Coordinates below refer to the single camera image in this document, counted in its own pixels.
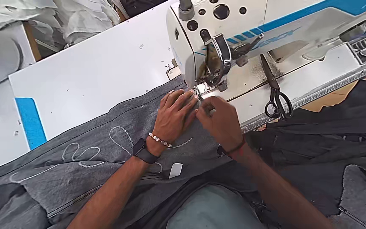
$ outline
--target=hand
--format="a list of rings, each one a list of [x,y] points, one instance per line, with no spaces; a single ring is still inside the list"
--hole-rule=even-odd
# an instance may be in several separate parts
[[[170,91],[163,97],[152,131],[155,136],[167,143],[172,143],[190,126],[196,118],[196,112],[192,111],[187,118],[186,116],[196,104],[198,96],[195,95],[187,104],[186,102],[193,93],[193,90],[184,92],[180,89],[175,92]],[[159,156],[166,149],[166,146],[151,137],[146,138],[146,145],[148,151],[155,156]]]
[[[209,111],[214,108],[216,111],[209,115]],[[242,143],[237,111],[221,97],[206,98],[196,109],[196,117],[227,152]]]

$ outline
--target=blue tape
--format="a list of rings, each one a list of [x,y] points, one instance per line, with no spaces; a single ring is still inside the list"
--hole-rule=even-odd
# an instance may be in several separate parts
[[[32,98],[15,98],[15,101],[28,139],[29,148],[32,150],[47,142],[35,101]]]

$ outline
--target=finger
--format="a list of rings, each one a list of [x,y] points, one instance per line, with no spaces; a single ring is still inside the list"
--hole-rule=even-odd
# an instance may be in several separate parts
[[[211,96],[203,100],[203,102],[201,103],[201,107],[203,107],[204,109],[210,109],[211,107],[213,107],[217,110],[218,108],[221,109],[222,107],[224,107],[225,103],[227,102],[223,99],[216,96]]]
[[[196,109],[195,111],[196,111],[196,117],[197,117],[197,119],[199,119],[199,121],[201,122],[203,127],[205,129],[208,129],[209,127],[211,127],[212,120],[211,120],[210,116],[208,116],[206,114],[206,111],[204,110],[204,108],[200,107],[199,109]]]
[[[179,112],[182,112],[186,116],[189,111],[196,105],[198,101],[198,95],[194,95],[188,104],[186,104]]]
[[[169,91],[169,93],[167,93],[167,94],[165,95],[165,97],[163,97],[163,98],[160,100],[160,109],[162,109],[162,108],[165,106],[165,104],[166,104],[166,100],[168,99],[169,95],[170,95],[173,91],[174,91],[174,90]]]
[[[193,95],[193,93],[194,93],[193,89],[186,91],[183,95],[177,98],[176,102],[171,107],[174,110],[180,110],[184,106],[186,101]]]
[[[192,111],[190,115],[186,118],[186,122],[184,123],[183,126],[183,131],[186,131],[191,126],[191,123],[193,123],[195,118],[196,118],[196,110]]]
[[[175,103],[176,99],[179,98],[179,96],[181,96],[183,93],[184,93],[184,89],[179,89],[175,92],[172,92],[168,96],[168,99],[166,100],[165,107],[166,108],[171,107]]]

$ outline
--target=black scissors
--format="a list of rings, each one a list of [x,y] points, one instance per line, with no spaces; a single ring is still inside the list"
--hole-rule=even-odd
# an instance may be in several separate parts
[[[273,119],[277,119],[279,117],[281,117],[282,119],[288,119],[293,114],[292,103],[290,102],[290,99],[285,94],[280,92],[279,84],[276,81],[276,78],[273,75],[272,71],[270,70],[268,62],[266,61],[263,54],[261,54],[261,61],[262,61],[263,71],[265,72],[265,75],[268,79],[268,83],[270,86],[270,99],[269,99],[269,102],[267,103],[267,105],[265,106],[265,114],[268,117],[273,118]],[[285,100],[285,102],[287,104],[287,108],[289,109],[289,112],[287,112],[287,113],[285,112],[285,109],[282,106],[280,97],[282,97]],[[273,108],[273,113],[268,112],[269,107]]]

